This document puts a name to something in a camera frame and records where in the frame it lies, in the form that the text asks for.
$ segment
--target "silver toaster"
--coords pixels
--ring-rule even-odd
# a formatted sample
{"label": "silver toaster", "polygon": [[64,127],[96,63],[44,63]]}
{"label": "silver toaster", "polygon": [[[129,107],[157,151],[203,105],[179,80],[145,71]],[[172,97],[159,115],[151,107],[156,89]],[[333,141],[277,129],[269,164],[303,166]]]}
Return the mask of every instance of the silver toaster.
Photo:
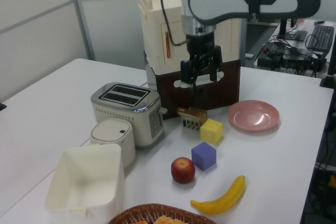
{"label": "silver toaster", "polygon": [[137,147],[148,147],[163,133],[161,107],[157,91],[134,85],[112,82],[91,96],[97,123],[107,118],[129,121]]}

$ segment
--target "red apple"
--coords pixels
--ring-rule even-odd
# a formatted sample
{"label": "red apple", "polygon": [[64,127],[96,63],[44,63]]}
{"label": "red apple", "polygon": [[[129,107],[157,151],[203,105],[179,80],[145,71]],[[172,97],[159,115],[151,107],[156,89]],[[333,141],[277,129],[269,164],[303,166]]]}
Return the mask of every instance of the red apple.
{"label": "red apple", "polygon": [[187,184],[195,177],[195,165],[187,157],[179,157],[172,163],[173,179],[180,184]]}

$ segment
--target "bread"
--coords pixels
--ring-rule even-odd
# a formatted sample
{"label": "bread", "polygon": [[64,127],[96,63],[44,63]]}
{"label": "bread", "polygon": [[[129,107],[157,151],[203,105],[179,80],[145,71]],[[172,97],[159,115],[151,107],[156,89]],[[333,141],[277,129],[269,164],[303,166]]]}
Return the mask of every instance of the bread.
{"label": "bread", "polygon": [[183,221],[180,221],[178,219],[172,219],[171,217],[167,217],[165,215],[158,217],[156,222],[154,224],[187,224]]}
{"label": "bread", "polygon": [[132,222],[131,224],[148,224],[148,222],[145,221],[145,220],[141,220],[141,221],[137,221],[137,222]]}

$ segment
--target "white wall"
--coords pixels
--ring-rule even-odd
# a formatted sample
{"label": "white wall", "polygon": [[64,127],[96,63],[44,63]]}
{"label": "white wall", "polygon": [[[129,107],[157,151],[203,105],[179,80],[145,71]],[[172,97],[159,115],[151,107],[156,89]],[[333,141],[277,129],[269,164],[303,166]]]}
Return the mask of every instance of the white wall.
{"label": "white wall", "polygon": [[138,0],[78,0],[97,61],[144,69]]}
{"label": "white wall", "polygon": [[0,102],[87,58],[73,0],[0,0]]}

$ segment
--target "white table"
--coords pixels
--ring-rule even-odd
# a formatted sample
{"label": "white table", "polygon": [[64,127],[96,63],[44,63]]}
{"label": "white table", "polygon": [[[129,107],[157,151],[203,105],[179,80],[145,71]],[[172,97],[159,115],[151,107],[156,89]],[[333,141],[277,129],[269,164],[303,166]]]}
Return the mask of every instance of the white table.
{"label": "white table", "polygon": [[[313,19],[301,19],[297,23],[298,27],[295,28],[295,30],[307,31],[307,35],[306,35],[306,38],[304,39],[304,41],[296,41],[296,40],[286,40],[286,41],[291,46],[293,46],[293,47],[305,49],[306,48],[305,41],[306,41],[307,37],[310,34],[312,34],[312,32],[314,30],[314,22],[315,21],[317,21],[317,20],[313,20]],[[324,26],[333,26],[333,27],[336,26],[334,22],[324,22],[322,25],[324,25]],[[272,40],[274,38],[274,36],[277,36],[279,34],[279,29],[280,29],[280,25],[277,26],[277,28],[275,29],[274,33],[269,38],[269,40]],[[288,29],[288,30],[293,29],[293,28],[290,27],[290,23],[289,22],[287,22],[286,29]],[[336,36],[336,32],[334,32],[332,42],[334,42],[335,36]],[[327,74],[328,66],[329,66],[329,62],[330,62],[330,57],[331,57],[332,47],[333,47],[333,44],[331,46],[331,49],[330,49],[329,53],[325,57],[327,59],[327,63],[324,65],[324,67],[322,68],[322,70],[320,72],[317,72],[316,76],[318,78],[324,78],[326,76],[326,74]],[[270,70],[270,68],[259,67],[258,66],[258,58],[254,62],[254,68],[264,69],[264,70]],[[294,73],[295,72],[295,70],[286,69],[286,68],[277,68],[277,69],[275,69],[275,71],[286,72],[286,73]],[[306,76],[311,76],[311,74],[312,74],[311,70],[307,70],[306,71]]]}
{"label": "white table", "polygon": [[0,216],[81,146],[96,125],[91,95],[109,82],[143,85],[143,70],[77,59],[4,102],[0,111]]}
{"label": "white table", "polygon": [[[102,65],[111,70],[116,68]],[[97,74],[102,65],[88,64],[86,72],[90,79],[104,76]],[[90,96],[87,93],[82,99],[88,100]],[[180,156],[191,157],[191,148],[202,141],[198,132],[183,128],[179,118],[165,120],[161,141],[147,150],[137,150],[134,163],[125,171],[123,209],[156,202],[198,213],[190,206],[191,199],[217,198],[235,177],[245,175],[247,188],[239,204],[228,212],[209,216],[211,219],[218,224],[298,224],[331,96],[332,90],[319,87],[319,79],[241,68],[240,100],[256,99],[274,105],[280,113],[280,126],[269,132],[247,133],[229,124],[228,107],[209,111],[209,117],[223,122],[225,127],[224,140],[214,145],[217,164],[204,172],[197,168],[196,179],[180,185],[171,178],[171,163]],[[44,209],[53,175],[50,172],[0,218],[0,224],[51,223]]]}

